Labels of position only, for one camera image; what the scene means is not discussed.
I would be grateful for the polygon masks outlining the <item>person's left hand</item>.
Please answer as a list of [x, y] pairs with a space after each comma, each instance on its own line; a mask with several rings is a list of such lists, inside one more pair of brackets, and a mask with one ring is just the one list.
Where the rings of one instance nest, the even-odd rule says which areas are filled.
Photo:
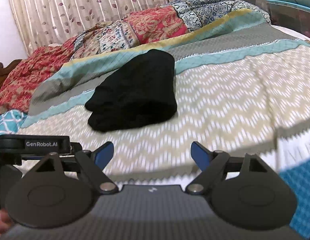
[[0, 209], [0, 236], [5, 234], [14, 226], [13, 220], [10, 218], [6, 209]]

